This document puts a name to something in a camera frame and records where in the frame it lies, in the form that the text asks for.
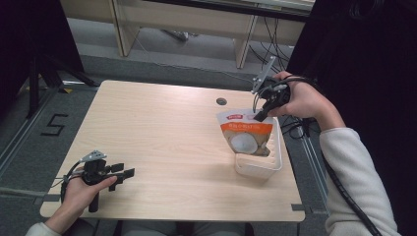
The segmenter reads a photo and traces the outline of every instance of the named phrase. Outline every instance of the gray carpet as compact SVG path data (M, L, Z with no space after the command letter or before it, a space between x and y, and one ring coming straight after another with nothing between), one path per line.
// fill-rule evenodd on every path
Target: gray carpet
M232 74L246 80L242 81L222 73L213 73L198 69L176 69L159 67L150 63L120 61L105 58L83 56L83 64L89 76L97 82L103 80L123 80L155 84L168 84L216 89L250 90L248 83L254 75ZM74 78L61 73L63 80ZM53 182L74 137L95 96L95 91L86 86L77 86L70 93L56 92L41 111L37 122L31 129L27 139L11 161L8 168L0 176L0 187L15 190L28 190L33 194L47 192ZM0 121L1 141L3 150L11 141L19 127L25 122L28 106L28 92L23 91L17 98L12 110ZM59 136L43 136L42 133L56 133L58 128L47 127L54 114L66 114L68 117L57 117L55 121L65 125ZM317 146L317 134L313 141ZM253 223L256 235L326 235L324 223L327 215L321 199L310 164L301 142L285 135L289 153L292 158L294 172L303 204L309 209L306 219L297 228L296 223L288 222L257 222ZM36 197L11 196L0 194L0 235L25 235L28 228L41 220L40 206ZM112 235L114 221L100 222L96 235Z

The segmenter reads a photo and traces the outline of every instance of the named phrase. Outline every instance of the right hand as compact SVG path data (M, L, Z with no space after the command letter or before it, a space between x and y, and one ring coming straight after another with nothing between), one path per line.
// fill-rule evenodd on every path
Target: right hand
M273 77L283 80L290 75L290 73L283 71ZM291 90L289 102L274 108L268 113L268 116L293 115L299 118L314 117L319 122L322 131L345 127L334 105L315 88L303 82L289 82L288 85Z

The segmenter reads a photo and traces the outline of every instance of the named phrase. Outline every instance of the white sleeve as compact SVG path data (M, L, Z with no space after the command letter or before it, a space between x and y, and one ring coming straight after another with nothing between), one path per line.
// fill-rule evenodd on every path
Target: white sleeve
M383 182L359 135L349 128L327 130L320 146L347 193L368 215L383 235L399 235ZM327 178L328 210L326 230L330 235L371 235Z
M26 236L61 236L48 228L44 223L34 224L29 230Z

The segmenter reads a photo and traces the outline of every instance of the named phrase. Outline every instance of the hand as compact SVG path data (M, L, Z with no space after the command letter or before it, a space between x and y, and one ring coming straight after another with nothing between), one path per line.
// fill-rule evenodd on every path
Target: hand
M290 75L288 72L283 71L273 77L283 80ZM293 115L299 118L314 117L322 131L345 127L334 105L315 88L303 82L289 82L288 85L291 90L289 102L274 108L268 113L268 116Z
M70 181L65 194L64 203L46 222L46 226L56 233L63 234L83 214L83 211L92 202L94 196L101 190L108 188L117 180L116 176L89 186L82 178Z

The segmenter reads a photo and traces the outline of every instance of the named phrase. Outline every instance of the wooden table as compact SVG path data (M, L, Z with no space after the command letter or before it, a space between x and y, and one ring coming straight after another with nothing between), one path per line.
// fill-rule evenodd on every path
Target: wooden table
M226 105L218 105L218 98ZM284 142L282 168L268 180L238 174L216 114L252 107L248 91L105 81L57 177L98 149L136 175L100 193L96 213L113 219L302 221L304 211ZM59 194L60 186L49 194ZM59 202L43 203L51 216Z

